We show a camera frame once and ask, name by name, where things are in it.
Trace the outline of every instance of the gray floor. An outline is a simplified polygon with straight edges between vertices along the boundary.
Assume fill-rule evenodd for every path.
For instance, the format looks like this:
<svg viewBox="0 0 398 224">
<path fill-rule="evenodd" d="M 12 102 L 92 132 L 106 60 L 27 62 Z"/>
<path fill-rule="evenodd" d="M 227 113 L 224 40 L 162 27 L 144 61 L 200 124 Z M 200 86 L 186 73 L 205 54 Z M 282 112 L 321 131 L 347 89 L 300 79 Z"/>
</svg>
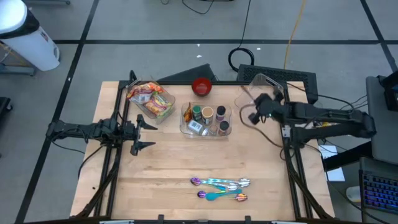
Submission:
<svg viewBox="0 0 398 224">
<path fill-rule="evenodd" d="M 51 38 L 79 40 L 94 0 L 72 0 L 64 4 L 29 2 L 28 6 Z M 186 0 L 205 11 L 208 2 Z M 398 2 L 367 0 L 386 40 L 397 40 Z M 88 40 L 183 40 L 240 39 L 248 0 L 215 2 L 201 16 L 185 8 L 180 0 L 162 5 L 157 0 L 99 0 Z M 299 13 L 300 1 L 252 0 L 245 39 L 289 39 Z M 295 39 L 377 40 L 360 1 L 308 0 Z M 0 96 L 14 102 L 14 110 L 0 132 L 0 223 L 15 221 L 44 141 L 47 125 L 58 103 L 77 45 L 59 44 L 62 61 L 49 72 L 35 77 L 3 75 Z M 133 69 L 144 79 L 158 79 L 209 63 L 220 80 L 235 80 L 227 56 L 236 44 L 86 44 L 67 95 L 61 119 L 89 123 L 93 119 L 101 82 L 126 79 Z M 256 65 L 282 68 L 285 44 L 247 44 Z M 398 57 L 398 45 L 389 45 Z M 233 56 L 234 64 L 249 63 L 247 55 Z M 287 68 L 315 72 L 318 91 L 354 101 L 365 95 L 367 76 L 388 75 L 391 68 L 376 45 L 292 45 Z M 318 106 L 334 108 L 341 103 L 320 98 Z M 363 139 L 331 139 L 343 147 L 354 147 Z M 83 140 L 66 139 L 64 146 L 85 150 Z M 66 218 L 77 183 L 83 155 L 51 146 L 26 222 Z M 358 184 L 358 165 L 343 168 L 346 182 L 333 184 L 340 191 Z M 331 190 L 336 216 L 360 221 L 360 213 Z"/>
</svg>

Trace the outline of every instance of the trash can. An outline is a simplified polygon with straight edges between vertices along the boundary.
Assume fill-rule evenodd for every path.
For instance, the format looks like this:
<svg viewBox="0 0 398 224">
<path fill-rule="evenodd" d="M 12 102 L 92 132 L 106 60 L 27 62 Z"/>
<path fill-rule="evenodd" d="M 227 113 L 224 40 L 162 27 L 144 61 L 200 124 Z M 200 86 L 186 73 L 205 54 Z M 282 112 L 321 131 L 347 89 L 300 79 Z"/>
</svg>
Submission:
<svg viewBox="0 0 398 224">
<path fill-rule="evenodd" d="M 59 48 L 21 0 L 0 0 L 0 40 L 41 71 L 60 64 Z"/>
</svg>

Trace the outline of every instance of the wooden tabletop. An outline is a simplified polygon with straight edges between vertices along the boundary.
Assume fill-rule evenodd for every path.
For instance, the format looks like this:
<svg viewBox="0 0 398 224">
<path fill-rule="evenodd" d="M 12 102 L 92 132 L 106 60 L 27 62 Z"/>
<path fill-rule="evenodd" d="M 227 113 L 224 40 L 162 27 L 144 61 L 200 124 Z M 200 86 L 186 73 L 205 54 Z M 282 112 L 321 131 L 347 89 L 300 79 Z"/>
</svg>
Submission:
<svg viewBox="0 0 398 224">
<path fill-rule="evenodd" d="M 303 88 L 301 82 L 293 82 Z M 118 82 L 103 82 L 94 115 L 94 122 L 111 116 Z M 123 145 L 119 168 L 113 219 L 157 219 L 159 214 L 167 220 L 294 220 L 286 164 L 279 157 L 280 148 L 269 143 L 260 133 L 242 125 L 235 99 L 242 93 L 239 86 L 215 85 L 205 98 L 195 96 L 191 86 L 163 86 L 175 96 L 176 110 L 163 123 L 144 115 L 147 123 L 158 130 L 141 131 L 141 141 L 154 141 L 155 145 L 130 154 L 132 142 Z M 291 101 L 307 102 L 305 93 L 289 88 Z M 186 138 L 179 128 L 181 106 L 189 101 L 209 105 L 230 105 L 232 133 L 224 140 L 195 140 Z M 135 123 L 142 111 L 131 103 L 128 119 Z M 274 142 L 282 144 L 279 124 L 268 119 L 261 128 Z M 309 142 L 317 147 L 317 142 Z M 98 148 L 98 141 L 90 141 L 85 157 Z M 76 215 L 88 203 L 100 182 L 105 149 L 93 156 L 83 167 L 78 181 L 71 215 Z M 319 204 L 334 216 L 319 152 L 306 147 L 302 159 L 308 188 Z M 245 202 L 232 198 L 219 198 L 213 202 L 198 198 L 199 190 L 215 191 L 211 187 L 194 186 L 190 178 L 240 179 L 248 178 L 251 185 L 243 189 L 248 195 Z M 305 216 L 302 195 L 298 190 L 302 216 Z M 108 192 L 102 206 L 104 214 Z"/>
</svg>

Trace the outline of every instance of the red bowl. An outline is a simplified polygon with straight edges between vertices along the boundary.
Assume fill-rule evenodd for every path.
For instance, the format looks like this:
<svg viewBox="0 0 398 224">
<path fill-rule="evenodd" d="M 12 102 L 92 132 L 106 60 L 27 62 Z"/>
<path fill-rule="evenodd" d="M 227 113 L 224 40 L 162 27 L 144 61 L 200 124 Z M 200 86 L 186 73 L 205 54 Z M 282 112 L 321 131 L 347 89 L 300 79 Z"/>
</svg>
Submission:
<svg viewBox="0 0 398 224">
<path fill-rule="evenodd" d="M 206 96 L 211 91 L 211 81 L 207 78 L 197 78 L 192 83 L 192 90 L 197 96 Z"/>
</svg>

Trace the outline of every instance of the white paper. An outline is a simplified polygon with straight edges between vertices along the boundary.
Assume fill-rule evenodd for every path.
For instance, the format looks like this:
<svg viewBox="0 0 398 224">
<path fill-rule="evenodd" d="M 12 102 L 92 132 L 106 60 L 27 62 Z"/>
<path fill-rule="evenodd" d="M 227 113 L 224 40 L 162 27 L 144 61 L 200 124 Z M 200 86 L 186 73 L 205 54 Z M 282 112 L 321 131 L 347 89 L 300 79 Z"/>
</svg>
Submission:
<svg viewBox="0 0 398 224">
<path fill-rule="evenodd" d="M 323 159 L 327 159 L 327 158 L 329 158 L 331 156 L 337 155 L 336 146 L 322 146 L 322 147 L 319 146 L 319 150 L 322 153 L 322 158 Z M 341 167 L 337 168 L 337 169 L 334 169 L 334 170 L 331 170 L 331 171 L 328 171 L 328 176 L 329 176 L 329 180 L 330 181 L 335 181 L 335 182 L 346 181 L 346 179 L 344 178 L 343 169 Z"/>
</svg>

